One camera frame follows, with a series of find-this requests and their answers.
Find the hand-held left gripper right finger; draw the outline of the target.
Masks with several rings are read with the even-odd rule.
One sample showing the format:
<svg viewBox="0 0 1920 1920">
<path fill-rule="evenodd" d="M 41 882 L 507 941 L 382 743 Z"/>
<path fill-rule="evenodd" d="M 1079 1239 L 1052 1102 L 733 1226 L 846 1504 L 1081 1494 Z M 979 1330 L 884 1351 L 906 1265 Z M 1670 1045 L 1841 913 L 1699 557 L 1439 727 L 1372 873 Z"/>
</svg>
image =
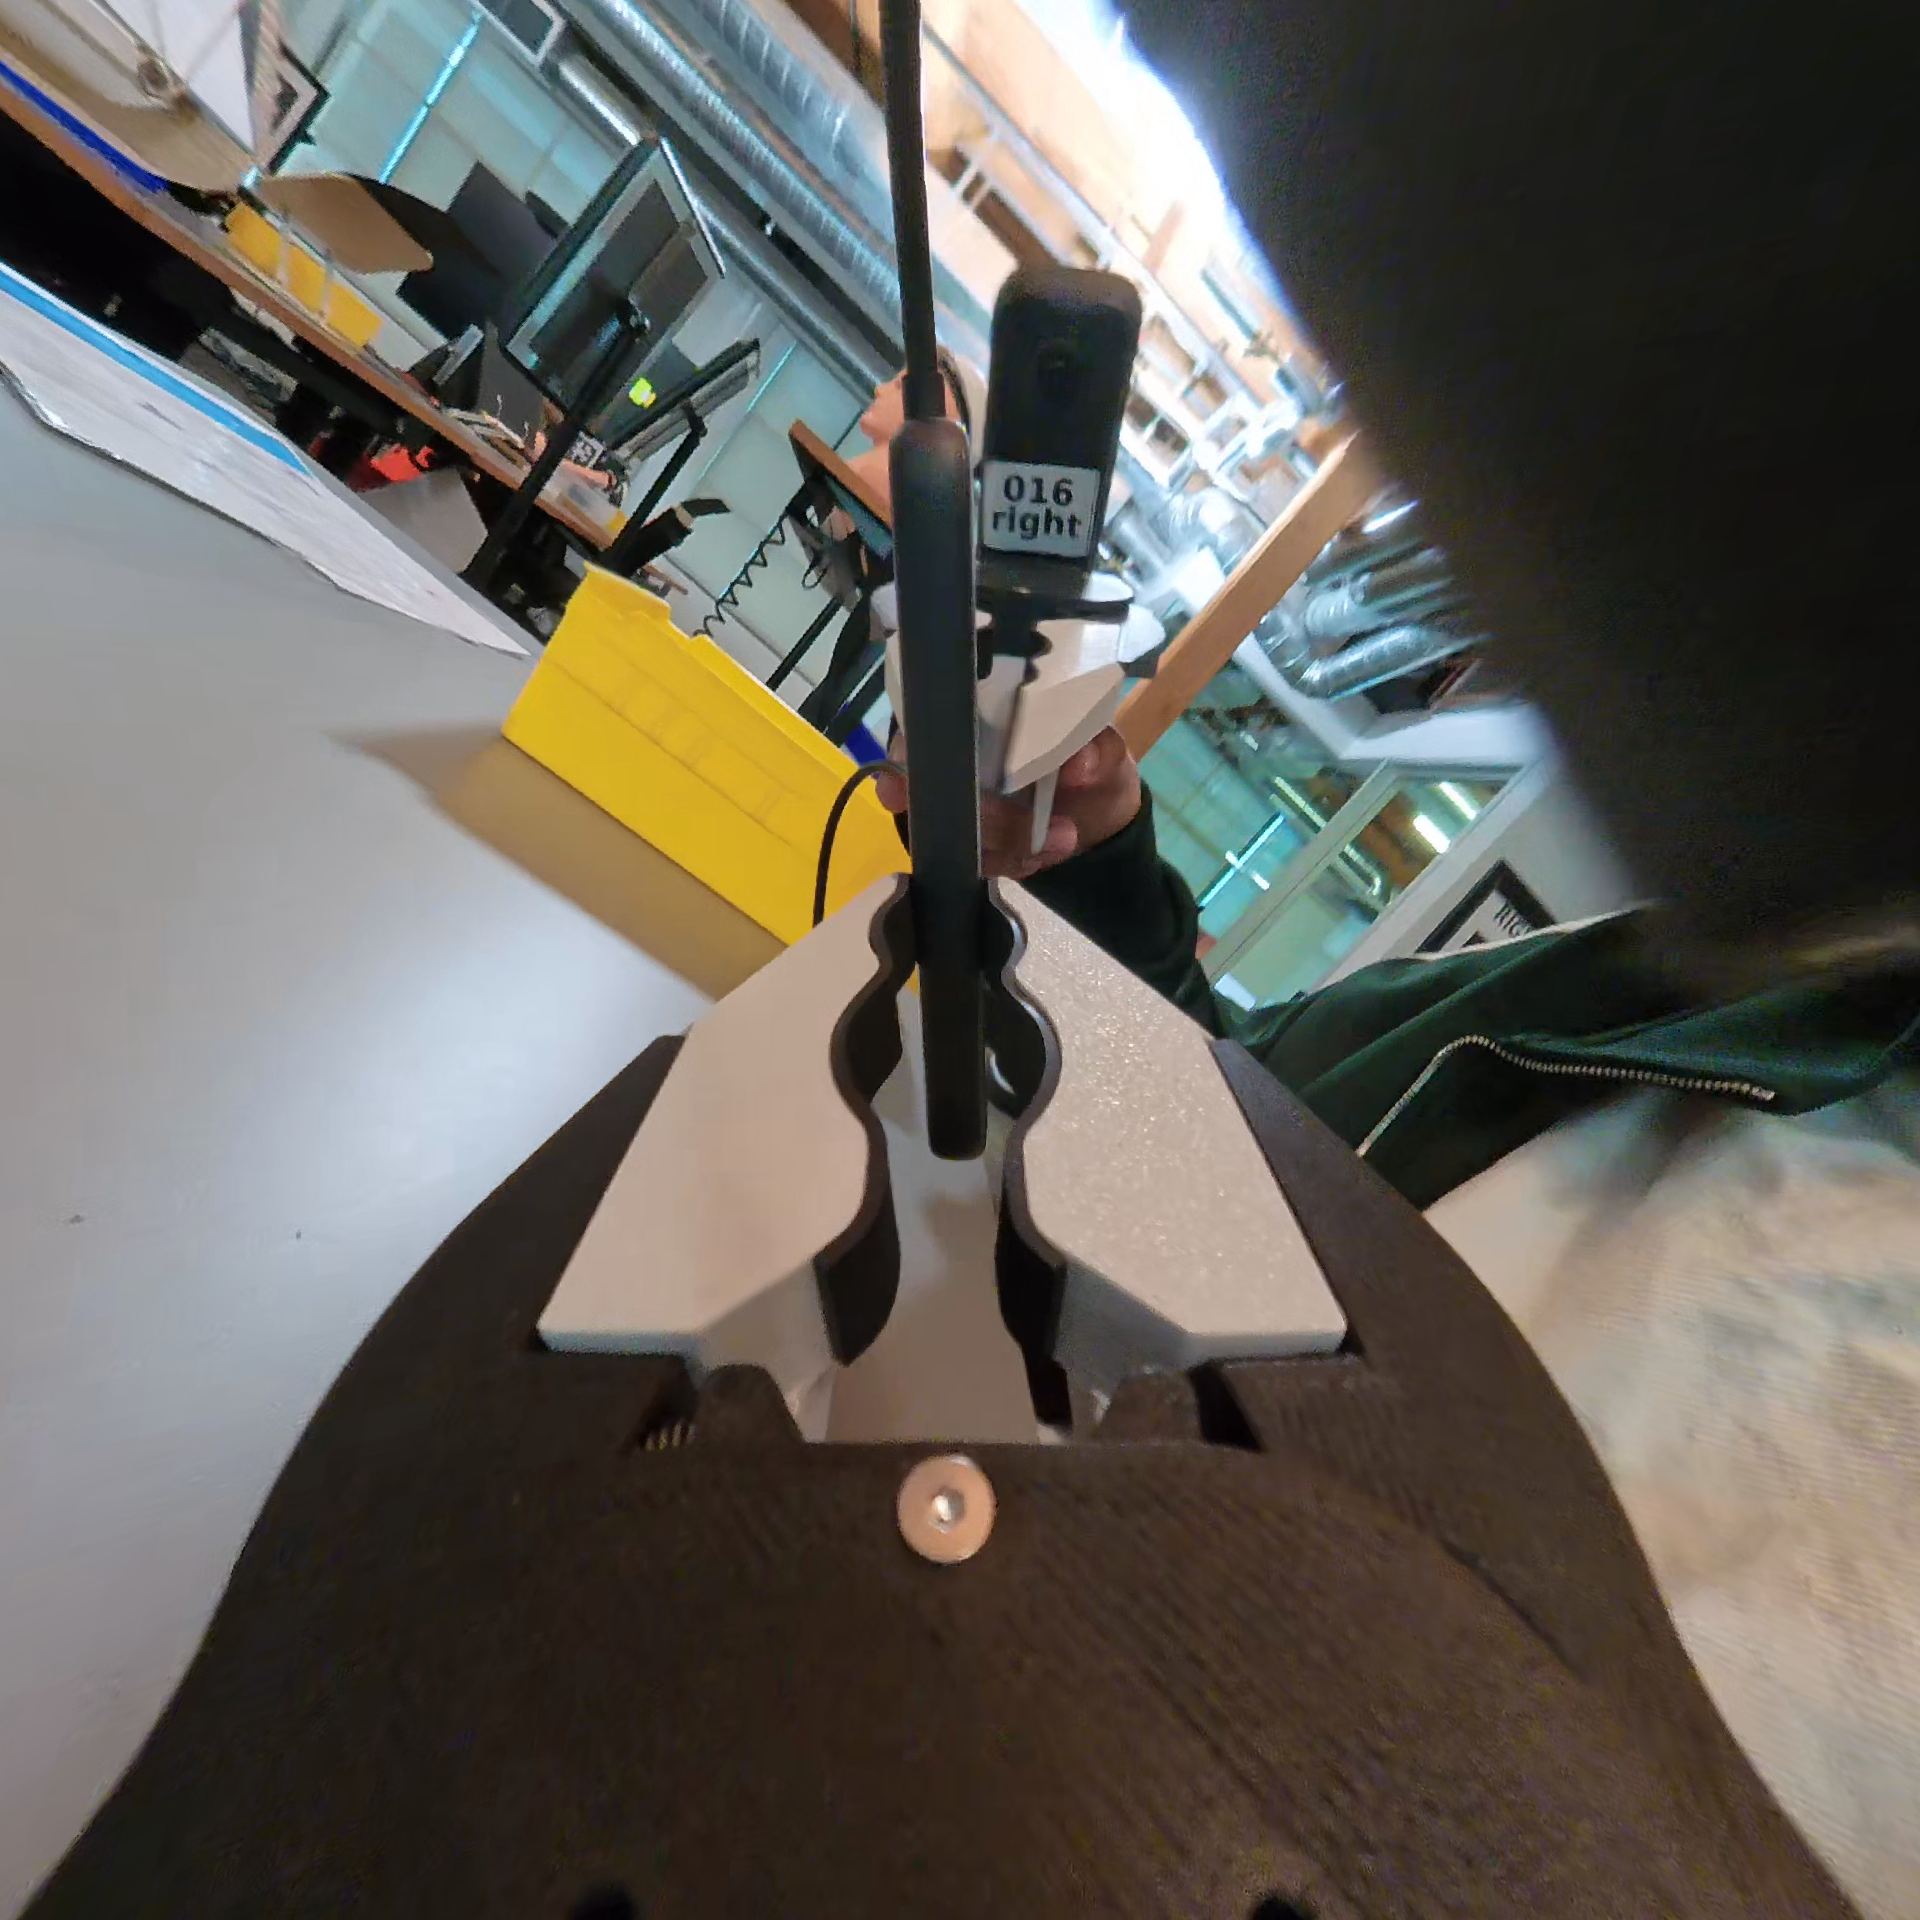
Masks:
<svg viewBox="0 0 1920 1920">
<path fill-rule="evenodd" d="M 1349 1315 L 1218 1041 L 1024 886 L 988 900 L 997 1300 L 1039 1425 L 1142 1374 L 1336 1354 Z"/>
</svg>

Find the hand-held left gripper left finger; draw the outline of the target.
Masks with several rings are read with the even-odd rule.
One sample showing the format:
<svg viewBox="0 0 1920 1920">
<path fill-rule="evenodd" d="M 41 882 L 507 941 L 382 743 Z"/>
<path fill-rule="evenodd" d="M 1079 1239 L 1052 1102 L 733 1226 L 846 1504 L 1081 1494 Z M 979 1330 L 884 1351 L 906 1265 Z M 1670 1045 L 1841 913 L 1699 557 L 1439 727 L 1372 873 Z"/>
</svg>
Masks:
<svg viewBox="0 0 1920 1920">
<path fill-rule="evenodd" d="M 902 1244 L 880 1089 L 914 962 L 906 875 L 871 882 L 677 1041 L 544 1315 L 552 1351 L 751 1364 L 803 1436 L 884 1330 Z"/>
</svg>

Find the black USB hub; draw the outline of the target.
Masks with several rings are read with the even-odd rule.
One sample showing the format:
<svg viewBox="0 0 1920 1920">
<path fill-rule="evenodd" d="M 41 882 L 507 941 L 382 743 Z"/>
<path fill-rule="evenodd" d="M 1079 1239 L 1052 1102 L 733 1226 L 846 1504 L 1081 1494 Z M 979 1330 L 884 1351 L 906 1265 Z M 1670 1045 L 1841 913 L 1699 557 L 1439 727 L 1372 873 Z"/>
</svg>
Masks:
<svg viewBox="0 0 1920 1920">
<path fill-rule="evenodd" d="M 988 1145 L 972 467 L 940 372 L 921 125 L 921 3 L 880 5 L 902 300 L 902 408 L 888 443 L 899 687 L 921 975 L 923 1127 L 940 1159 Z"/>
</svg>

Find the person's right forearm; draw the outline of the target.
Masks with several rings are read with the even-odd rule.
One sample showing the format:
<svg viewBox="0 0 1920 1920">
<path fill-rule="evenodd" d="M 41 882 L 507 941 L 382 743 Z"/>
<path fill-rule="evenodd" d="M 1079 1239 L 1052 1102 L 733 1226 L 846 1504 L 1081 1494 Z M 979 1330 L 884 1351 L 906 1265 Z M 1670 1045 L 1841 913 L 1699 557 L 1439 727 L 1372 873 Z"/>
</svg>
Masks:
<svg viewBox="0 0 1920 1920">
<path fill-rule="evenodd" d="M 1297 1039 L 1302 999 L 1235 1009 L 1213 992 L 1199 960 L 1199 903 L 1160 853 L 1149 790 L 1124 830 L 1019 875 L 1019 886 L 1210 1034 L 1235 1039 L 1268 1064 Z"/>
</svg>

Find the grey desk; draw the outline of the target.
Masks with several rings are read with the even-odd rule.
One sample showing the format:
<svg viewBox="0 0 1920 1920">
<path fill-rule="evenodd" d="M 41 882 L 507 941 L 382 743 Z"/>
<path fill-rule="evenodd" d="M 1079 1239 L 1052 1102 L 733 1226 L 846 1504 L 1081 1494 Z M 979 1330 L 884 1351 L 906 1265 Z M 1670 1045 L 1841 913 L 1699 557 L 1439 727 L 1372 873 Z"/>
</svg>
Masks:
<svg viewBox="0 0 1920 1920">
<path fill-rule="evenodd" d="M 3 1918 L 400 1287 L 779 952 L 526 675 L 3 396 Z"/>
</svg>

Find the person's right hand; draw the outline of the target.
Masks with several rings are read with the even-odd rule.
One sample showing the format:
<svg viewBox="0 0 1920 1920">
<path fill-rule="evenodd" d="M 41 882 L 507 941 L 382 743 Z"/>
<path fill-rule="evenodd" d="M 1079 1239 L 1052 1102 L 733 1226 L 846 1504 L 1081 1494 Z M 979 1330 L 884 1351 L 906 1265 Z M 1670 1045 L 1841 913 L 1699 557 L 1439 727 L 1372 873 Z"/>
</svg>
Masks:
<svg viewBox="0 0 1920 1920">
<path fill-rule="evenodd" d="M 1070 754 L 1042 790 L 979 796 L 979 864 L 1029 882 L 1124 833 L 1142 804 L 1141 764 L 1111 725 Z"/>
</svg>

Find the yellow plastic bin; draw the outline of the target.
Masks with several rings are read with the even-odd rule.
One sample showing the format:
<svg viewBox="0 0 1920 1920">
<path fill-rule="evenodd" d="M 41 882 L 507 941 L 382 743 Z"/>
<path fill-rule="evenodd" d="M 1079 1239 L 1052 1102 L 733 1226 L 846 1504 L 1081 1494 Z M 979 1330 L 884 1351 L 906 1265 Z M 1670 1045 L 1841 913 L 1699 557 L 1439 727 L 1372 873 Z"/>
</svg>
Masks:
<svg viewBox="0 0 1920 1920">
<path fill-rule="evenodd" d="M 382 313 L 340 276 L 331 253 L 302 238 L 282 213 L 262 213 L 251 203 L 232 203 L 221 233 L 242 265 L 282 286 L 302 310 L 325 319 L 325 327 L 350 350 L 374 350 Z"/>
<path fill-rule="evenodd" d="M 503 734 L 782 945 L 810 933 L 855 764 L 658 595 L 590 569 Z"/>
</svg>

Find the dark green zip jacket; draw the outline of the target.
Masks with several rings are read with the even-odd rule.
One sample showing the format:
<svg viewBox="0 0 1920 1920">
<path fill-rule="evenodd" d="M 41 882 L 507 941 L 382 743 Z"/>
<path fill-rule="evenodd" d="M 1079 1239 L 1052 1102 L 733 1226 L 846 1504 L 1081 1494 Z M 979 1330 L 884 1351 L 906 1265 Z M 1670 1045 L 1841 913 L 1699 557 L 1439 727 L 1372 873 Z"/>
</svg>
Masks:
<svg viewBox="0 0 1920 1920">
<path fill-rule="evenodd" d="M 1415 1202 L 1916 1068 L 1916 3 L 1134 3 L 1653 903 L 1262 1041 Z"/>
</svg>

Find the computer monitor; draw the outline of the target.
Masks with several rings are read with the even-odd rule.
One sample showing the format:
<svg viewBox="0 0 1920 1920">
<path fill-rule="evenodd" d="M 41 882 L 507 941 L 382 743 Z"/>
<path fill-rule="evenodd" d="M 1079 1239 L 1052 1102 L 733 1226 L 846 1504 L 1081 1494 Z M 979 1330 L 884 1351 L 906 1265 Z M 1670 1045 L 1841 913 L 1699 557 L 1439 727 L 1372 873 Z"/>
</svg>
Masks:
<svg viewBox="0 0 1920 1920">
<path fill-rule="evenodd" d="M 507 298 L 498 335 L 569 408 L 638 380 L 722 284 L 720 238 L 670 141 L 639 141 Z"/>
</svg>

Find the cream ribbed sweater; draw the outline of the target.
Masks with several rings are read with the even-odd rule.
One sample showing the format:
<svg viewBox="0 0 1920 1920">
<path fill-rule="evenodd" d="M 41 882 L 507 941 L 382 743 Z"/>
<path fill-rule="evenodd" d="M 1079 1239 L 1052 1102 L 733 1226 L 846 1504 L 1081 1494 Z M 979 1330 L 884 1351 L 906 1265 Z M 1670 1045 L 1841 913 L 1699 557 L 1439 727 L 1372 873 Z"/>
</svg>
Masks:
<svg viewBox="0 0 1920 1920">
<path fill-rule="evenodd" d="M 1565 1120 L 1428 1222 L 1546 1361 L 1717 1715 L 1868 1918 L 1916 1918 L 1916 1079 Z"/>
</svg>

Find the blue-striped clear plastic bag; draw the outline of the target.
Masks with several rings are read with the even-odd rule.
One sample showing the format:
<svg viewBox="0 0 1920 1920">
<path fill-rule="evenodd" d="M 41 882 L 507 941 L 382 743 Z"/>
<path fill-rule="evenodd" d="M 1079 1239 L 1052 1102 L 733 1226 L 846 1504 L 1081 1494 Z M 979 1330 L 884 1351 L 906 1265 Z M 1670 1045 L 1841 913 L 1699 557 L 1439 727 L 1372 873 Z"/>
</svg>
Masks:
<svg viewBox="0 0 1920 1920">
<path fill-rule="evenodd" d="M 3 269 L 3 386 L 53 433 L 256 532 L 335 588 L 503 656 L 526 645 L 229 396 Z"/>
</svg>

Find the silver ventilation duct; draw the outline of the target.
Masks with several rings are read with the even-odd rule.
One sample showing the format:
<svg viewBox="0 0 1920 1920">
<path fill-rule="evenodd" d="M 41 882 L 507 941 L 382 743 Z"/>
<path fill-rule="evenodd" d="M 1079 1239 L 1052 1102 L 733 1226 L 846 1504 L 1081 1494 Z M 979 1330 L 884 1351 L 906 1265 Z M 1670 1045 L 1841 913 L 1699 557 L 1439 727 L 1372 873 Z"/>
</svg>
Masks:
<svg viewBox="0 0 1920 1920">
<path fill-rule="evenodd" d="M 762 3 L 560 3 L 569 28 L 638 92 L 786 251 L 835 327 L 899 365 L 899 269 L 881 135 L 848 81 Z"/>
</svg>

